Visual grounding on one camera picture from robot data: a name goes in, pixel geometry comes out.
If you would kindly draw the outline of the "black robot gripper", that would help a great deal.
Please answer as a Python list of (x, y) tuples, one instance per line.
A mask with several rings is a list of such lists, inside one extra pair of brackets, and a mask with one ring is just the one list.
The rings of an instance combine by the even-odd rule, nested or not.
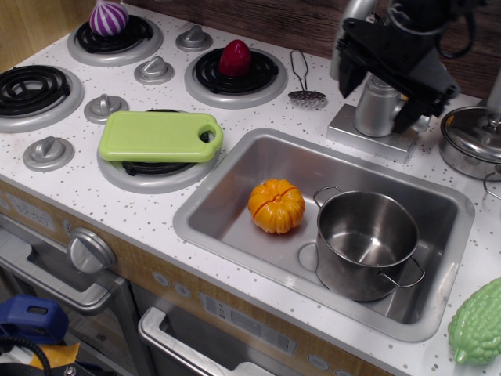
[(333, 79), (347, 98), (368, 73), (403, 97), (391, 112), (393, 133), (424, 132), (459, 85), (441, 62), (442, 35), (460, 18), (458, 1), (390, 1), (385, 21), (369, 21), (374, 1), (350, 1), (333, 47)]

